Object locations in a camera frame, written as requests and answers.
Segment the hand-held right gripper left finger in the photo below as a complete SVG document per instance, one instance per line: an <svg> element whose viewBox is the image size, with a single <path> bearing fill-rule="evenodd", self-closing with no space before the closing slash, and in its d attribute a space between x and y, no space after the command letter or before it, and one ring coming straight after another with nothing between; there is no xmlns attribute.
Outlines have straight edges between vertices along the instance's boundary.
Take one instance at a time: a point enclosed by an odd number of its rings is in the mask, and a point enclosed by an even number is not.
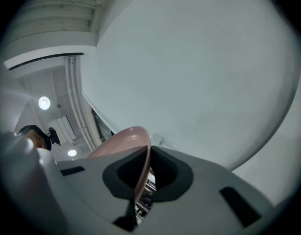
<svg viewBox="0 0 301 235"><path fill-rule="evenodd" d="M138 230L135 209L149 173L147 146L57 167L66 226L56 235L148 235Z"/></svg>

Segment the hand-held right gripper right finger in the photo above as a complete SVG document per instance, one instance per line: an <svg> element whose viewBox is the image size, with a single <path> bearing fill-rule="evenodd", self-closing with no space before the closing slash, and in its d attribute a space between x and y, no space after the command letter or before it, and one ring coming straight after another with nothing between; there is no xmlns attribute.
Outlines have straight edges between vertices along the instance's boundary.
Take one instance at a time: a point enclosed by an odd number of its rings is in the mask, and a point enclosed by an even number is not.
<svg viewBox="0 0 301 235"><path fill-rule="evenodd" d="M156 191L138 235L247 233L272 208L250 184L219 164L153 147Z"/></svg>

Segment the big pink plate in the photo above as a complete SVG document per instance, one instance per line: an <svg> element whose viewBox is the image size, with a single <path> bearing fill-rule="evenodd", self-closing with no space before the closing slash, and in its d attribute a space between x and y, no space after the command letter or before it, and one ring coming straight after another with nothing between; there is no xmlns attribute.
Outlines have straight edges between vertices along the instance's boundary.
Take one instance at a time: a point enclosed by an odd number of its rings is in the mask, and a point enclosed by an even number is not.
<svg viewBox="0 0 301 235"><path fill-rule="evenodd" d="M134 203L140 199L148 179L151 163L151 140L147 130L140 126L127 128L103 142L88 158L133 153L118 161L116 178L134 190Z"/></svg>

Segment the white air conditioner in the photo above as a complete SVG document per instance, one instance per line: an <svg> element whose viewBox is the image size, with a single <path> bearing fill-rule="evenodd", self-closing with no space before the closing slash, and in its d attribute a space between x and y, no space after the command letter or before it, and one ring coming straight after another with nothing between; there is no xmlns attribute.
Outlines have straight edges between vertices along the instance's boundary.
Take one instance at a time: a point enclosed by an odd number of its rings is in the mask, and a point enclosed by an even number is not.
<svg viewBox="0 0 301 235"><path fill-rule="evenodd" d="M61 144L74 143L76 135L66 115L51 120L48 125L56 131Z"/></svg>

